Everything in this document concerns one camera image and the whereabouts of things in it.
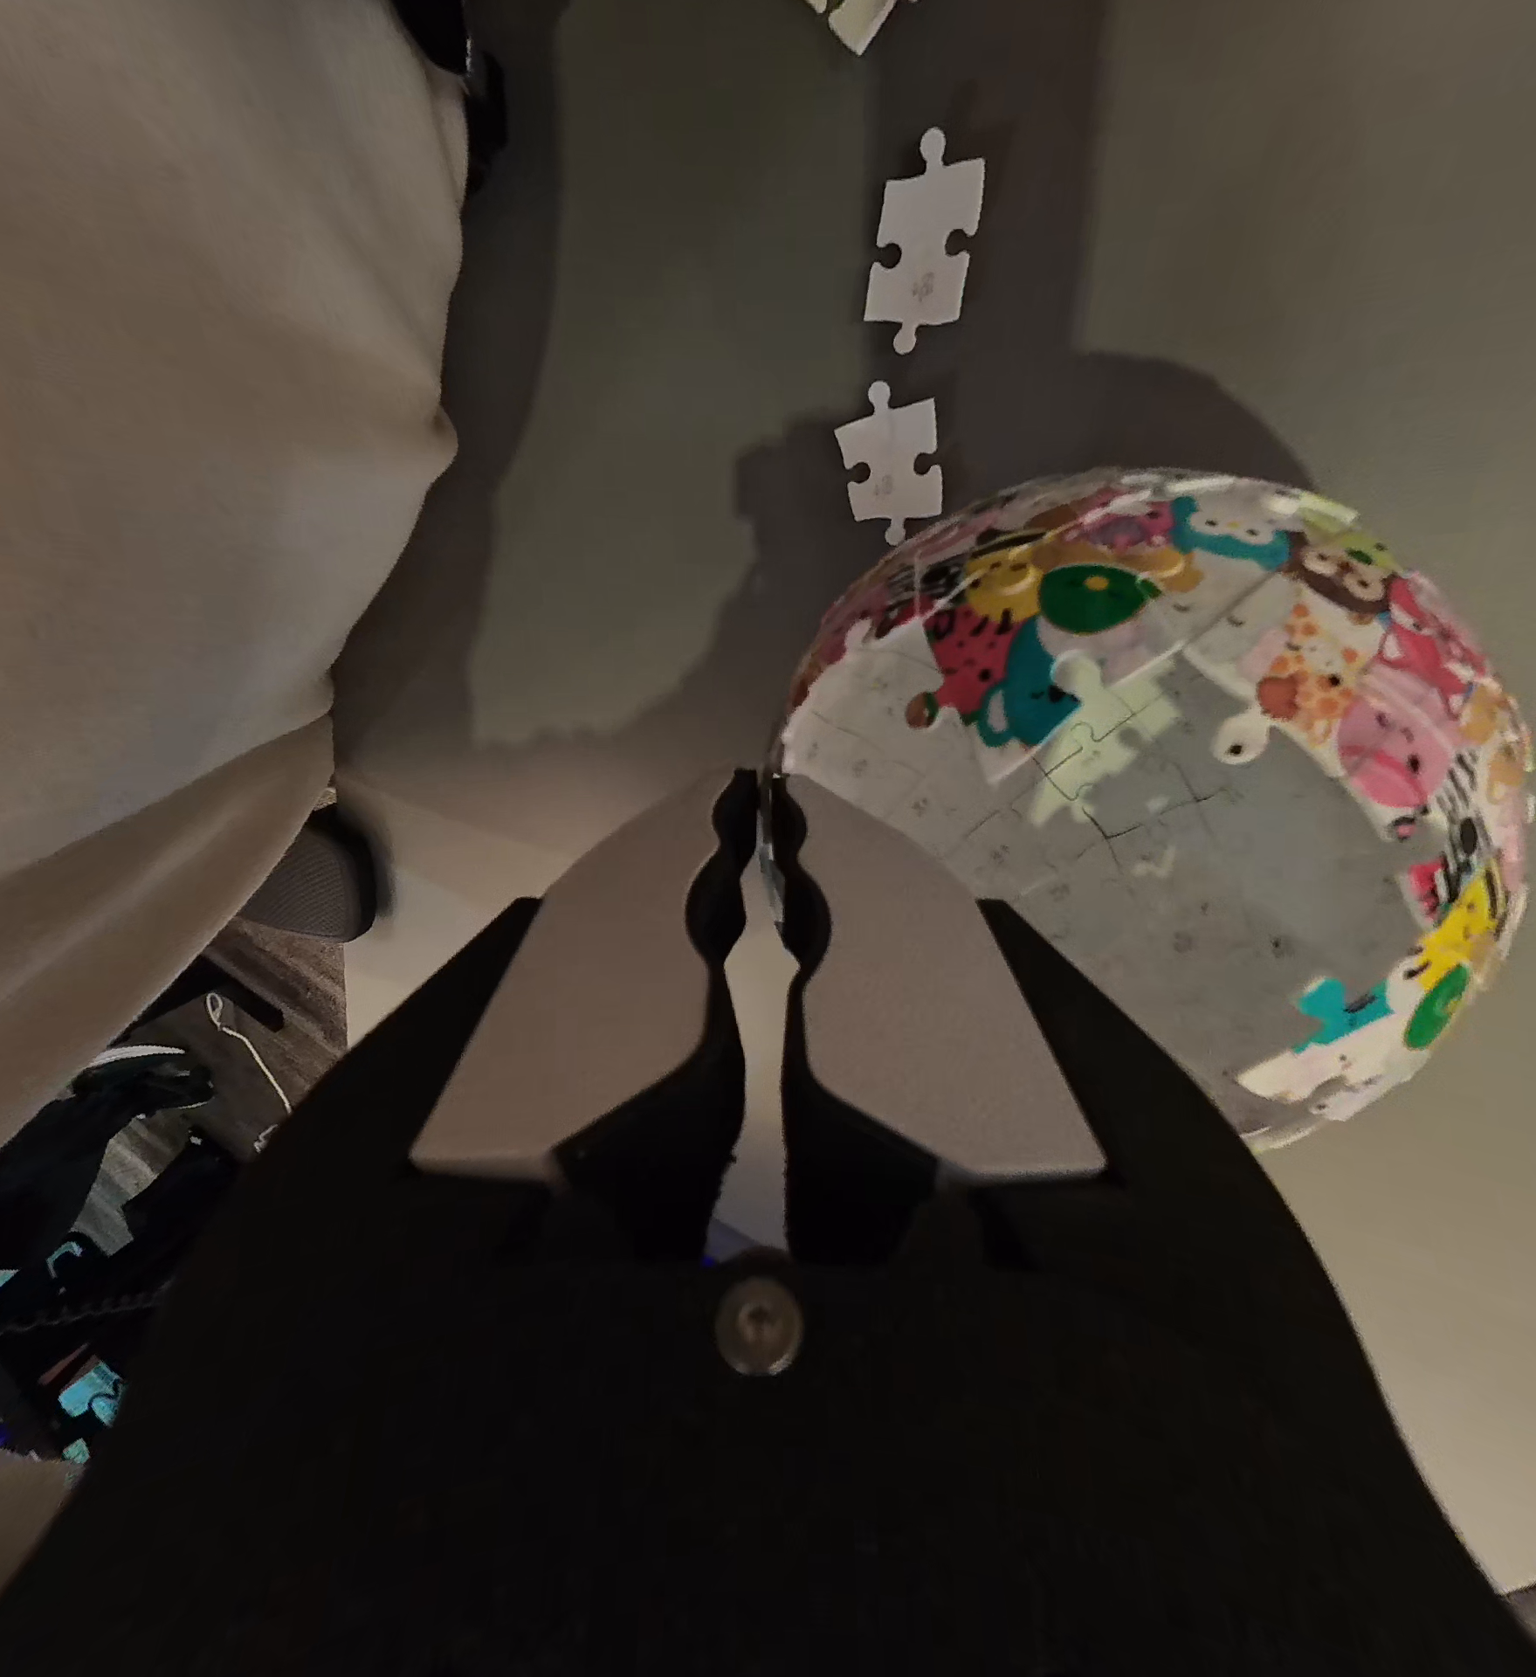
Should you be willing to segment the person's black shoe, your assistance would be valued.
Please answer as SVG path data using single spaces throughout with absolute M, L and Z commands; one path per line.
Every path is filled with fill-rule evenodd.
M 78 1100 L 117 1100 L 131 1116 L 193 1110 L 214 1098 L 212 1071 L 183 1047 L 121 1043 L 92 1058 L 67 1085 Z

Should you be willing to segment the colourful puzzle ball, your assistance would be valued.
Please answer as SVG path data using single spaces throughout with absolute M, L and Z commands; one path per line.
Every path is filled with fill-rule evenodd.
M 772 766 L 1007 903 L 1278 1150 L 1417 1079 L 1530 903 L 1535 742 L 1355 509 L 1038 478 L 868 569 Z

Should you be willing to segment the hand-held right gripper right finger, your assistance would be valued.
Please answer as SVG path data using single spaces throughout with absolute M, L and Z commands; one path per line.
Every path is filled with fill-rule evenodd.
M 900 828 L 783 773 L 765 794 L 785 1009 L 794 1257 L 884 1265 L 951 1191 L 1097 1180 L 1107 1156 L 977 896 Z

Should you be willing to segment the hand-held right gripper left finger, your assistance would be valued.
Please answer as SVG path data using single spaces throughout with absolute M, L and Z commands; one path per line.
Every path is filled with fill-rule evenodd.
M 648 1261 L 704 1252 L 744 1130 L 726 964 L 759 804 L 757 771 L 712 770 L 558 876 L 413 1145 L 415 1168 L 583 1199 Z

